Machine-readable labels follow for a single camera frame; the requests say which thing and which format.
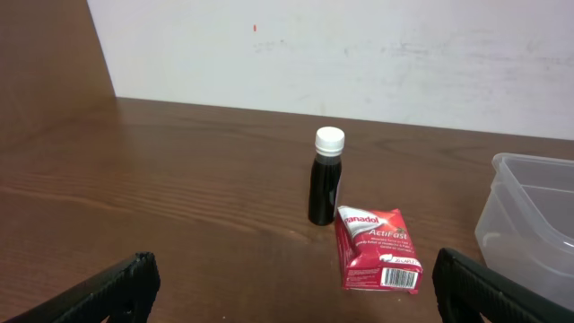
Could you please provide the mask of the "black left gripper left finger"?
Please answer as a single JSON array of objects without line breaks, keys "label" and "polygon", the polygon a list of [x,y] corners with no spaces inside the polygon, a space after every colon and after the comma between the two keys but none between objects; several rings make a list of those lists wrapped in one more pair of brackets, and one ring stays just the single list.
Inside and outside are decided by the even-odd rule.
[{"label": "black left gripper left finger", "polygon": [[9,321],[146,323],[160,287],[155,256],[138,252]]}]

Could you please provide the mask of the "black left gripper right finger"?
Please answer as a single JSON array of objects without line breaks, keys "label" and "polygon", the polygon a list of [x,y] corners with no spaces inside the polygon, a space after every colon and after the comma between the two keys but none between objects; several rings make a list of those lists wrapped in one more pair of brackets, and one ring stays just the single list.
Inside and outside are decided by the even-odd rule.
[{"label": "black left gripper right finger", "polygon": [[573,312],[460,252],[443,248],[432,271],[444,323],[573,323]]}]

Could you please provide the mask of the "clear plastic container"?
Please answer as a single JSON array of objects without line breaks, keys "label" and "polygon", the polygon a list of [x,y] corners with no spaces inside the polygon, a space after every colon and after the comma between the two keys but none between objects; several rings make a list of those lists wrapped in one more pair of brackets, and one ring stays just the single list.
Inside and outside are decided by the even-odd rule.
[{"label": "clear plastic container", "polygon": [[573,309],[573,162],[498,153],[475,228],[486,266]]}]

